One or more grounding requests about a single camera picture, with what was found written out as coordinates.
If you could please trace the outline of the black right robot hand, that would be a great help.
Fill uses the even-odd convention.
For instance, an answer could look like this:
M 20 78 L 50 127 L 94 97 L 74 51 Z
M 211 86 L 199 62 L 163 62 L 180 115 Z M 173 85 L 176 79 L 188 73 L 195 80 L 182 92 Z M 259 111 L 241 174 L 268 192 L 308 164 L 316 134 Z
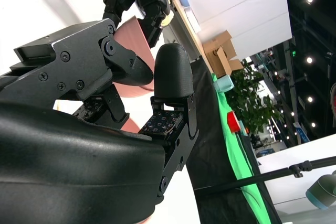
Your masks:
M 15 49 L 1 76 L 1 223 L 139 223 L 197 140 L 185 49 L 154 68 L 114 38 L 113 21 L 75 24 Z

